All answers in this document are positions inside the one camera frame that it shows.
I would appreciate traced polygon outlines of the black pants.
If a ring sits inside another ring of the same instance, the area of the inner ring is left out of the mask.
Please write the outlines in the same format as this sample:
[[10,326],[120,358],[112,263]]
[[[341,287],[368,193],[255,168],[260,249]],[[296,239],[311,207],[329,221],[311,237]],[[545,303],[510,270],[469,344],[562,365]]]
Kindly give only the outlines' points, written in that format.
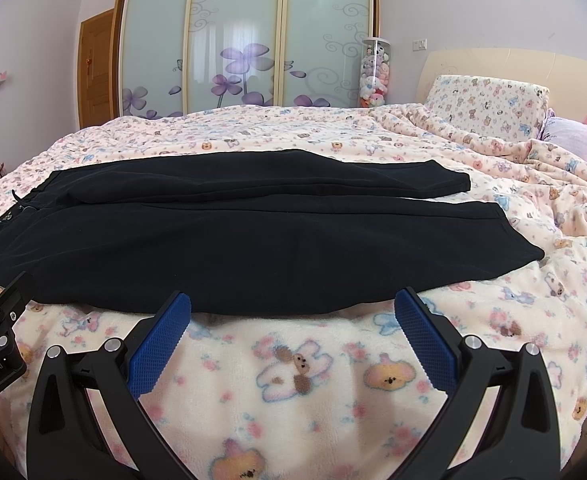
[[495,203],[453,203],[468,174],[306,151],[121,160],[53,172],[0,217],[0,285],[41,304],[324,314],[543,258]]

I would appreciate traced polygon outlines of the floral fleece blanket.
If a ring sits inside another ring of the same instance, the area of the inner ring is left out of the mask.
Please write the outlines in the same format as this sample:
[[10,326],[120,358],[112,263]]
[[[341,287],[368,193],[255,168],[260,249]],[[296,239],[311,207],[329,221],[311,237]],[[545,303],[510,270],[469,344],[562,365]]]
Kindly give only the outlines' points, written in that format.
[[[543,250],[519,270],[429,289],[423,301],[495,347],[541,348],[560,459],[573,460],[587,416],[587,160],[556,144],[479,136],[419,104],[124,117],[68,134],[2,177],[0,215],[56,170],[287,148],[349,165],[433,160],[470,179],[452,204],[499,206],[510,229]],[[380,479],[408,456],[444,399],[390,301],[350,299],[343,311],[287,320],[197,314],[142,402],[202,478],[249,466],[260,479]]]

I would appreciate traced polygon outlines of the lavender pillow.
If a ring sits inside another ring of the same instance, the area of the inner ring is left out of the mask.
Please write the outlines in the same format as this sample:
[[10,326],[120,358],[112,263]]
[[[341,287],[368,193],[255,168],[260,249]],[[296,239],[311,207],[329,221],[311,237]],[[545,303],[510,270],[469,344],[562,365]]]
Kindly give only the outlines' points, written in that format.
[[587,162],[587,125],[583,122],[557,116],[548,118],[541,139],[565,148]]

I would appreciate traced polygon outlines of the bear print pillow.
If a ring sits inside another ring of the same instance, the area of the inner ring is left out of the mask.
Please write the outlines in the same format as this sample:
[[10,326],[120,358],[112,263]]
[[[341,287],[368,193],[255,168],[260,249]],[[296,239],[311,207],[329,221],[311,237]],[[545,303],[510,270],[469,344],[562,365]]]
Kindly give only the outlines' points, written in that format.
[[487,76],[441,75],[425,105],[456,128],[508,142],[540,135],[549,105],[548,88]]

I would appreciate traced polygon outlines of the wooden door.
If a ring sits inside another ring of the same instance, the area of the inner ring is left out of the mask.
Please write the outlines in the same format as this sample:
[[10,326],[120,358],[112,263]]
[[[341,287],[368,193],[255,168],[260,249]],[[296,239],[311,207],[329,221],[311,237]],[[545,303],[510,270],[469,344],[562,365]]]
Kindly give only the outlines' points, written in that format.
[[80,128],[103,125],[110,113],[110,47],[114,10],[92,16],[80,25],[78,113]]

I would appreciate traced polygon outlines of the cream pink headboard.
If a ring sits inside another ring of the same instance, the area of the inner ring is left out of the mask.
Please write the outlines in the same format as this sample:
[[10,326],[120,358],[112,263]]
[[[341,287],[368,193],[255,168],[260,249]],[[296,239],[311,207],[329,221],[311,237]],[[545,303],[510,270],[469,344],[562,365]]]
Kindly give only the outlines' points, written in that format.
[[581,58],[508,48],[432,51],[417,84],[418,102],[426,100],[440,75],[487,76],[544,86],[557,115],[587,125],[587,61]]

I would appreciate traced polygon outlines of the sliding door wardrobe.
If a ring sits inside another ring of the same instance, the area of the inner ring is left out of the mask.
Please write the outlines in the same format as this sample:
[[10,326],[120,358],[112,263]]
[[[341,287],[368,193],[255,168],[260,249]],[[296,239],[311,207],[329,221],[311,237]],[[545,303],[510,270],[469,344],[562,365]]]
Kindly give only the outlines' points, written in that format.
[[379,0],[116,0],[112,107],[147,119],[224,106],[356,107]]

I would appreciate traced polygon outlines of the clear plush toy tube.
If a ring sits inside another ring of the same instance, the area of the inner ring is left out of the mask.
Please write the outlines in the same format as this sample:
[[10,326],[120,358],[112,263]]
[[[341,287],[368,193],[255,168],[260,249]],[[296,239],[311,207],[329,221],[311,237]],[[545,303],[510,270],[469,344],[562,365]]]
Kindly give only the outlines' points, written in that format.
[[390,44],[378,37],[362,40],[359,66],[359,105],[366,108],[386,104],[390,80]]

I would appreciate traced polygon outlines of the wall power socket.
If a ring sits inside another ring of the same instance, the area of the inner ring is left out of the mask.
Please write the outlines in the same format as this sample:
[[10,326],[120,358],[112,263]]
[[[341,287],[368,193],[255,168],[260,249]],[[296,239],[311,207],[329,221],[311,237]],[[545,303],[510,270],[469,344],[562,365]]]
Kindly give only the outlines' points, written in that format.
[[426,51],[428,48],[428,41],[426,39],[418,39],[413,41],[412,49],[414,52]]

